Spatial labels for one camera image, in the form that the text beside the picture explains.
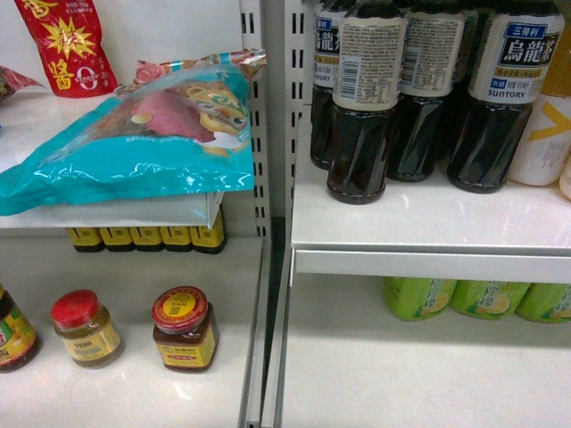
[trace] yellow bottle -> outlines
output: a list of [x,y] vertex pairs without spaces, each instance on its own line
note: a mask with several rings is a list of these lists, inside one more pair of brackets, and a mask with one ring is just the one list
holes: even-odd
[[222,208],[218,211],[212,229],[206,226],[193,226],[190,228],[190,235],[192,236],[195,250],[208,254],[221,252],[228,241]]
[[157,226],[131,227],[129,231],[139,251],[160,251],[164,248],[161,230]]
[[68,227],[66,230],[78,252],[99,252],[105,248],[103,238],[96,227]]
[[161,227],[161,236],[167,251],[185,252],[193,249],[193,239],[188,226]]
[[133,251],[135,249],[128,227],[100,227],[99,232],[109,251]]

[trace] sauce jar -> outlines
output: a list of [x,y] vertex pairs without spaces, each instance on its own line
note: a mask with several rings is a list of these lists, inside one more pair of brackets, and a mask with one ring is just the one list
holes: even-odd
[[219,341],[214,309],[196,287],[168,290],[153,304],[153,339],[165,367],[195,372],[208,368]]
[[77,364],[99,368],[111,363],[122,351],[109,311],[90,290],[76,290],[52,306],[55,332]]
[[10,372],[29,363],[39,350],[34,327],[0,285],[0,372]]

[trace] dark tea bottle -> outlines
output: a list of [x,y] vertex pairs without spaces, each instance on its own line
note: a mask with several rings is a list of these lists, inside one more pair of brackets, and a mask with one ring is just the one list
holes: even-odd
[[417,0],[409,13],[401,100],[394,114],[386,175],[416,182],[434,170],[444,97],[452,90],[465,15],[457,0]]
[[470,85],[471,70],[468,68],[468,63],[475,44],[474,38],[479,13],[474,7],[472,0],[458,0],[458,5],[462,13],[464,13],[466,22],[464,23],[458,60],[456,60],[452,91],[444,97],[443,112],[436,130],[436,140],[438,141],[436,148],[437,159],[448,159],[454,145],[458,141],[462,106],[468,98],[468,87]]
[[387,130],[398,101],[406,21],[391,0],[361,1],[340,31],[327,188],[339,201],[370,203],[385,189]]
[[500,0],[487,21],[448,178],[474,193],[500,190],[565,26],[551,0]]
[[316,8],[310,156],[322,169],[328,169],[331,163],[330,128],[339,64],[339,24],[354,4],[355,0],[329,0]]

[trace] white shelf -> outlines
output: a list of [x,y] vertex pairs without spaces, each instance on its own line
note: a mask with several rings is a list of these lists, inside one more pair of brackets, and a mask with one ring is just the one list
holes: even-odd
[[294,281],[284,428],[568,423],[570,324],[486,321],[452,309],[407,323],[386,307],[380,278]]
[[[0,109],[0,172],[22,163],[38,146],[92,111],[105,98],[69,99],[27,88]],[[0,228],[81,226],[211,226],[223,193],[41,206],[0,217]]]
[[[244,426],[251,354],[263,344],[256,324],[265,325],[266,316],[267,291],[258,302],[260,282],[267,286],[261,267],[261,238],[230,238],[218,255],[80,254],[67,239],[3,239],[0,281],[43,348],[25,367],[1,374],[2,426]],[[183,284],[204,290],[219,324],[217,353],[201,374],[165,368],[152,338],[154,300]],[[120,358],[99,370],[71,361],[49,316],[59,297],[78,288],[98,294],[126,343]]]
[[310,161],[309,118],[308,106],[294,189],[296,271],[571,282],[571,201],[556,186],[508,182],[474,194],[454,187],[440,165],[425,182],[387,179],[379,201],[347,205]]

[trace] bottle cap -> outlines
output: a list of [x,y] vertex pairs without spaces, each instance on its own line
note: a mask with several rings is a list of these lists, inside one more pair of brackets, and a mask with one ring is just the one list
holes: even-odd
[[61,329],[76,328],[91,321],[99,312],[99,300],[91,290],[76,290],[62,296],[52,306],[52,319]]
[[185,333],[206,317],[208,301],[196,287],[182,286],[163,293],[153,304],[154,323],[167,334]]

